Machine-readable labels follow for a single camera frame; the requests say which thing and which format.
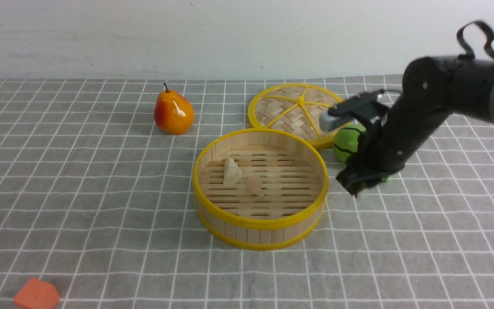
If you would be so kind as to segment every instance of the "black object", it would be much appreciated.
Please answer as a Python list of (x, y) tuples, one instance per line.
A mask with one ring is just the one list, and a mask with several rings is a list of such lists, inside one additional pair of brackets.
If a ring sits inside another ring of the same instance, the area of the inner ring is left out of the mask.
[[(471, 24), (487, 36), (484, 49), (491, 60), (475, 59), (465, 42), (463, 31)], [(357, 119), (367, 129), (360, 136), (357, 152), (337, 175), (351, 195), (357, 196), (364, 188), (403, 170), (406, 161), (452, 113), (494, 124), (494, 33), (477, 20), (460, 28), (457, 40), (465, 54), (422, 57), (407, 66), (403, 93), (391, 108), (377, 101), (379, 94), (388, 90), (378, 90), (363, 92), (327, 111), (338, 119), (334, 125)]]

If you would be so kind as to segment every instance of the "bamboo steamer lid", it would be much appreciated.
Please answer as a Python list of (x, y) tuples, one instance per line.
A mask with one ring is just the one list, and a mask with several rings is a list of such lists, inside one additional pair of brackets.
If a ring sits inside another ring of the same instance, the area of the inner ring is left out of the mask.
[(249, 103), (251, 127), (291, 133), (315, 149), (329, 148), (338, 131), (324, 132), (319, 115), (343, 100), (335, 93), (310, 84), (282, 84), (263, 90)]

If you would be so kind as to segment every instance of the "orange foam cube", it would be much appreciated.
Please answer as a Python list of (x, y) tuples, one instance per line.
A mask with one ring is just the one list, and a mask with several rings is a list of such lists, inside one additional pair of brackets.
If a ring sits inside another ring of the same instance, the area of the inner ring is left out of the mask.
[(12, 301), (19, 309), (53, 309), (59, 300), (54, 285), (31, 278)]

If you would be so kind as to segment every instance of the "bamboo steamer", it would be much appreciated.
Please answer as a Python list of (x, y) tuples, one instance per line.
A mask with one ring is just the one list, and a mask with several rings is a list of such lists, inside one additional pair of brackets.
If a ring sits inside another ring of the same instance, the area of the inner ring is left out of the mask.
[(329, 148), (339, 130), (324, 132), (319, 114), (342, 103), (335, 93), (310, 84), (282, 84), (263, 90), (249, 103), (247, 115), (251, 127), (291, 133), (315, 149)]
[[(243, 177), (223, 186), (224, 163), (233, 158)], [(265, 196), (247, 189), (257, 174)], [(251, 128), (210, 143), (193, 171), (194, 201), (204, 226), (218, 239), (249, 250), (286, 248), (306, 237), (325, 207), (329, 179), (319, 153), (290, 133)]]

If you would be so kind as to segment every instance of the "green ball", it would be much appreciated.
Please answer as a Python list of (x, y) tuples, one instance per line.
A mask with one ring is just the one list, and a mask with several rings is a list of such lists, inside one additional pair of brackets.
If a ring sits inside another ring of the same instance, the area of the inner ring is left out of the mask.
[(360, 124), (349, 124), (337, 131), (333, 139), (335, 157), (345, 163), (351, 154), (357, 152), (357, 139), (365, 127)]

